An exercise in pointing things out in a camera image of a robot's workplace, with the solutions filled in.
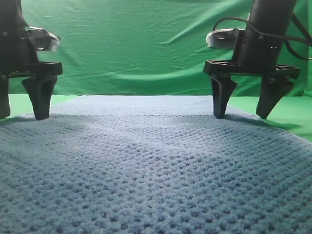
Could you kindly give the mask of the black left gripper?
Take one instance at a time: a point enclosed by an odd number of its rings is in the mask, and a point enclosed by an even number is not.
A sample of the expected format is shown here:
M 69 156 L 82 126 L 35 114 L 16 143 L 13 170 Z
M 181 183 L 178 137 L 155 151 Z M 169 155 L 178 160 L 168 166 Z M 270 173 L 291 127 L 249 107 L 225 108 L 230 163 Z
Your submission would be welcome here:
M 254 0 L 248 19 L 240 33 L 230 60 L 207 60 L 204 73 L 210 76 L 213 114 L 224 118 L 228 101 L 237 83 L 231 75 L 262 76 L 256 114 L 266 119 L 276 104 L 294 87 L 300 69 L 277 63 L 286 31 L 291 22 L 294 0 Z

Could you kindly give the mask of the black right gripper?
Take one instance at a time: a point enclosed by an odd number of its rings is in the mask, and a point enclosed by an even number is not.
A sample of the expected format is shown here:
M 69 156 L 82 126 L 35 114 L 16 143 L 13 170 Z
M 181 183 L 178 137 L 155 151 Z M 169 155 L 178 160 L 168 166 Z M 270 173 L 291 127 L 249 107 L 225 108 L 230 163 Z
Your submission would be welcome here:
M 51 73 L 55 76 L 36 75 L 22 80 L 33 107 L 36 120 L 49 117 L 52 93 L 62 74 L 61 63 L 39 61 L 37 50 L 27 36 L 29 25 L 24 17 L 20 0 L 0 2 L 0 118 L 11 114 L 9 80 L 12 77 Z

